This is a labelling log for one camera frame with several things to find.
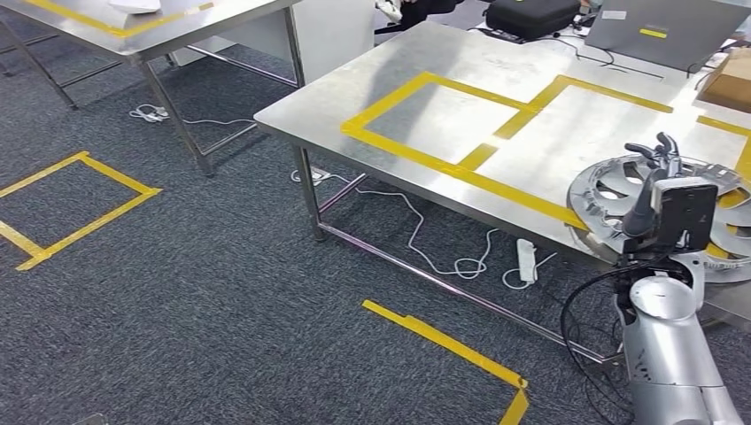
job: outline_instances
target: metal frame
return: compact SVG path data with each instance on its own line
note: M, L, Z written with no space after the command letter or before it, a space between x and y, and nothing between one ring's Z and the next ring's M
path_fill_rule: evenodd
M289 80L287 78L276 75L274 73L270 73L269 71L265 71L256 66L245 64L233 58L227 58L220 54L198 48L196 46L187 45L185 46L185 48L198 52L208 58L220 60L221 62L224 62L225 64L243 69L245 71L256 73L272 81L276 81L281 84L291 86L295 89L299 89L305 85L305 77L303 75L303 69L302 69L302 58L300 57L298 33L297 33L297 30L295 29L293 11L291 7L286 7L283 10L284 10L284 23L286 26L287 36L288 36L289 43L290 43L290 55L292 58L292 67L294 69L295 81ZM3 53L5 51L10 51L10 50L20 51L24 55L24 57L27 59L29 64L42 77L44 77L47 83L50 84L52 88L58 93L58 96L60 96L60 98L63 99L66 105L74 110L78 109L78 107L76 106L73 99L71 99L71 97L68 96L67 93L64 91L64 88L71 86L77 82L84 81L99 73L108 71L114 68L115 66L119 66L122 63L122 62L112 62L98 69L95 69L93 71L90 71L82 75L79 75L75 78L72 78L71 80L58 83L55 81L54 78L52 78L50 73L48 73L47 70L44 69L42 64L40 64L39 61L36 60L36 58L31 54L31 52L27 48L27 46L30 44L39 43L44 40L48 40L56 35L37 37L37 39L32 39L24 43L15 35L15 33L12 32L12 30L10 29L10 27L7 26L7 24L5 24L4 22L0 20L0 34L3 34L3 33L6 33L8 37L12 40L13 46L0 50L0 53ZM186 123L184 122L181 114L178 112L177 107L175 106L172 98L167 93L164 85L159 80L159 77L154 72L154 69L151 66L150 62L151 62L150 59L144 59L141 61L137 61L135 65L143 74L143 77L146 79L146 82L151 87L151 90L154 92L154 95L156 95L156 98L158 99L158 101L165 107L167 113L169 113L169 116L171 117L170 121L172 121L175 131L182 138L185 144L188 146L190 153L193 154L193 157L196 159L196 163L198 164L198 168L200 168L200 170L206 176L208 177L213 176L214 174L213 166L208 161L207 157L215 153L222 147L226 146L227 144L231 143L232 141L236 140L238 137L253 130L258 125L255 122L253 122L250 126L242 128L239 131L236 131L235 133L222 138L218 142L215 142L209 145L208 148L205 148L205 149L201 148L196 142L196 139L193 137L193 135L190 134L190 131L188 130ZM2 64L0 64L0 72L6 75L8 73L7 69L5 69L5 67Z
M350 193L355 188L357 188L357 186L360 185L360 183L362 183L363 181L367 179L367 176L365 174L361 174L355 180L353 180L352 182L344 186L341 190L339 190L330 199L323 202L323 204L319 205L318 199L316 198L316 195L315 195L315 186L314 186L313 176L311 174L311 167L310 167L310 161L308 159L307 150L297 145L293 145L292 149L293 149L293 154L295 158L295 164L299 170L300 182L301 182L301 187L303 190L303 197L305 199L308 214L310 216L311 224L313 226L313 235L316 241L322 241L325 238L324 231L334 236L337 236L339 238L342 238L345 241L352 243L356 247L361 248L362 250L375 254L376 256L382 259L385 259L396 266L399 266L405 270L408 270L414 274L417 274L418 276L436 284L437 286L443 288L444 290L448 290L449 292L453 293L454 295L458 297L465 298L475 303L476 305L480 305L481 307L487 310L490 310L494 313L498 313L506 317L507 319L510 319L511 321L524 326L528 330L531 330L532 332L550 341L554 341L560 345L565 345L565 343L563 342L562 336L559 335L557 332L552 331L548 328L545 328L537 324L534 321L526 319L522 317L521 315L516 314L512 312L511 310L506 309L505 307L502 307L500 305L493 303L492 301L479 297L469 291L466 291L462 288L452 285L451 283L445 282L439 279L438 277L436 277L435 275L430 274L420 269L419 267L413 266L407 263L406 261L404 261L403 259L399 259L391 255L390 253L383 251L370 243L362 241L356 236L350 235L344 232L343 230L336 228L326 223L325 221L323 221L321 219L321 215L324 212L326 212L329 208L331 208L337 201L339 201L348 193ZM619 362L622 362L623 355L618 352L614 352L608 356L603 356L595 352L594 350L591 350L581 344L573 343L573 342L569 342L569 343L574 352L577 352L581 354L582 356L588 358L589 360L593 361L598 366L615 367L615 366L618 366Z
M234 67L243 69L248 72L256 73L262 77L268 78L269 80L280 82L281 84L285 84L285 85L294 87L295 89L299 89L305 85L305 77L303 75L302 59L300 57L298 33L295 29L295 24L294 24L292 13L293 11L290 7L284 8L284 23L285 23L286 30L287 30L287 38L290 42L290 54L292 57L292 68L294 69L294 73L295 73L295 81L286 79L282 76L276 75L275 73L270 73L269 71L265 71L256 66L245 64L244 62L241 62L239 60L228 58L218 53L201 49L196 46L188 45L185 47L186 49L193 50L208 58L219 60L227 65L234 66ZM171 121L174 124L175 130L182 137L183 141L185 141L185 143L188 145L188 149L196 158L198 167L208 177L213 176L213 166L209 163L207 157L211 155L212 153L218 151L225 145L236 140L238 137L258 127L258 124L253 122L250 126L242 128L241 130L236 131L232 135L228 135L227 137L224 137L223 139L219 140L216 143L213 143L206 149L202 149L196 143L196 139L190 134L190 131L188 130L188 127L186 126L184 120L182 119L182 116L177 111L177 107L174 105L174 102L167 94L164 86L159 81L159 78L154 73L154 70L151 67L151 65L149 65L148 61L139 65L139 68L141 69L143 75L146 77L146 81L149 82L149 85L151 86L151 89L156 94L159 102L164 105L170 117L172 117Z
M50 38L55 38L57 36L58 36L57 34L39 35L37 37L25 40L23 43L26 46L33 46L34 44L41 43L41 42L44 42L46 40L50 40ZM0 55L2 55L4 53L8 53L10 51L14 51L14 50L16 50L16 46L15 45L5 46L2 49L0 49ZM0 62L0 73L2 75L6 76L6 77L12 77L13 76L13 73L8 70L8 68L3 64L3 62Z
M87 73L83 73L79 76L76 76L70 80L63 81L63 82L57 82L52 75L42 66L42 64L36 60L34 55L31 53L31 50L28 49L28 46L31 46L33 44L41 43L47 40L50 40L51 38L57 37L57 35L41 35L36 38L32 38L31 40L23 41L21 40L16 33L0 19L0 34L4 34L7 36L12 43L12 46L5 47L3 49L0 49L0 54L7 53L12 50L17 50L21 53L21 55L26 59L26 61L31 65L32 68L34 68L47 83L52 87L52 89L55 90L55 92L60 96L61 99L63 99L63 102L66 103L66 106L73 109L74 111L78 109L78 106L75 104L73 99L68 96L64 88L74 85L77 82L84 81L88 78L93 77L94 75L98 75L100 73L103 73L104 71L108 71L115 66L119 66L121 62L111 62L105 66L100 66L97 69L94 69L92 71L89 71ZM3 71L3 75L10 76L11 74L8 72L8 70L5 68L5 66L0 65L0 71Z

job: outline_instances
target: plug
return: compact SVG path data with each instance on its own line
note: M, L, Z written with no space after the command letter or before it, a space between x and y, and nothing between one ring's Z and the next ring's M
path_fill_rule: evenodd
M146 120L147 122L162 122L165 120L165 117L157 115L155 112L152 113L145 113L142 118Z
M169 117L169 112L166 111L164 106L155 106L154 113L156 113L160 117L164 117L164 118Z

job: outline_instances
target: chair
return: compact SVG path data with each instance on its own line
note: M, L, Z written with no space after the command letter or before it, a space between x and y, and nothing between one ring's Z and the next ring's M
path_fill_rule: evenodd
M401 5L401 22L389 25L388 27L378 28L375 33L379 35L406 31L426 20L428 15L453 12L456 5L462 2L464 0L417 0L414 3L404 3Z

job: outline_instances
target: white paper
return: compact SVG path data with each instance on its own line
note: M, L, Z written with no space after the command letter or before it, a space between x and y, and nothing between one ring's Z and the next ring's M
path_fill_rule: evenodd
M624 20L627 14L627 11L602 11L602 18Z

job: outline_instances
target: laptop lid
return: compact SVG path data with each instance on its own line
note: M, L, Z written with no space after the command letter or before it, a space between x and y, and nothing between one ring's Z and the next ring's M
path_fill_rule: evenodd
M585 44L695 72L749 14L716 0L605 0Z

